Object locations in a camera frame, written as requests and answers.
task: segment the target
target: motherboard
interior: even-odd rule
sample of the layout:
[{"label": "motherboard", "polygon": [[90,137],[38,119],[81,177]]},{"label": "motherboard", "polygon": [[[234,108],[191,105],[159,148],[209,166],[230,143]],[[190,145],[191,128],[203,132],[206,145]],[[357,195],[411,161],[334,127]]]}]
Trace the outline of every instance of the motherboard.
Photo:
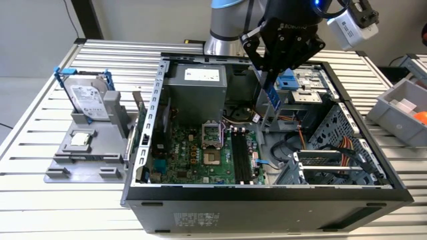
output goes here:
[{"label": "motherboard", "polygon": [[[265,184],[263,167],[257,165],[254,159],[259,156],[255,133],[247,130],[243,134],[241,132],[243,145],[233,140],[233,135],[238,136],[233,129],[226,129],[226,126],[218,129],[221,132],[213,125],[205,131],[202,127],[174,126],[170,153],[154,160],[153,183],[234,185],[241,182],[237,175],[249,170],[251,184]],[[206,146],[207,139],[221,139],[222,146]]]}]

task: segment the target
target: white label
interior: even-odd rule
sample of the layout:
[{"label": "white label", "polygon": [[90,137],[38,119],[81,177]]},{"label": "white label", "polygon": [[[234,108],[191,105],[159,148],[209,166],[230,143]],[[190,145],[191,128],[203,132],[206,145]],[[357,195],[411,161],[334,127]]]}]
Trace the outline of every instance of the white label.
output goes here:
[{"label": "white label", "polygon": [[73,156],[71,159],[74,159],[74,160],[86,160],[87,158],[85,156]]},{"label": "white label", "polygon": [[179,227],[215,227],[219,224],[219,212],[175,212],[175,224]]},{"label": "white label", "polygon": [[109,113],[99,90],[93,86],[73,85],[73,94],[83,114],[94,120],[109,120]]},{"label": "white label", "polygon": [[219,82],[221,81],[221,70],[187,68],[185,80]]},{"label": "white label", "polygon": [[258,123],[259,122],[259,120],[261,120],[261,115],[258,114],[258,113],[255,113],[255,116],[254,116],[254,118],[253,118],[253,122],[254,123]]}]

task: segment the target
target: gray plastic tray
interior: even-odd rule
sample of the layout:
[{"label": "gray plastic tray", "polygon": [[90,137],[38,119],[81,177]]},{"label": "gray plastic tray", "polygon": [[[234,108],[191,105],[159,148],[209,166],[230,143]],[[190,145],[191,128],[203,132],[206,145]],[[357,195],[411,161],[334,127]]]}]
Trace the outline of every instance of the gray plastic tray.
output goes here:
[{"label": "gray plastic tray", "polygon": [[[417,105],[410,113],[394,104],[405,99]],[[427,147],[427,126],[414,118],[414,112],[425,111],[427,111],[427,90],[403,79],[378,97],[378,103],[367,118],[411,147]]]}]

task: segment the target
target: aluminum workbench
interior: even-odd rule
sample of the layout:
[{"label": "aluminum workbench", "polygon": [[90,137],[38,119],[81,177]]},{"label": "aluminum workbench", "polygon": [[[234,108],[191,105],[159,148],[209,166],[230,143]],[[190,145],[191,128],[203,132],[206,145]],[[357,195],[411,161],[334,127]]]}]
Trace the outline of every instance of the aluminum workbench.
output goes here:
[{"label": "aluminum workbench", "polygon": [[[122,104],[137,111],[133,91],[150,99],[161,52],[202,54],[201,44],[149,44],[89,40],[75,44],[61,63],[81,71],[114,74]],[[327,61],[365,116],[391,84],[371,60],[354,51],[325,50]],[[71,125],[73,105],[55,78],[47,81],[0,146],[0,239],[159,239],[150,235],[130,209],[121,207],[125,185],[45,183],[45,173]],[[369,128],[410,189],[415,202],[350,233],[287,235],[181,234],[173,239],[427,239],[427,149],[410,148],[378,125]]]}]

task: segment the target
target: open computer tower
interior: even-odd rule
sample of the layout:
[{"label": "open computer tower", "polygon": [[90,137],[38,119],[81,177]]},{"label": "open computer tower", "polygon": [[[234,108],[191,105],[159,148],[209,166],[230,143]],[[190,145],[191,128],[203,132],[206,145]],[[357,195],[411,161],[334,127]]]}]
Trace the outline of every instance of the open computer tower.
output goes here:
[{"label": "open computer tower", "polygon": [[329,63],[279,99],[261,81],[245,57],[162,54],[122,198],[149,233],[347,232],[414,201]]}]

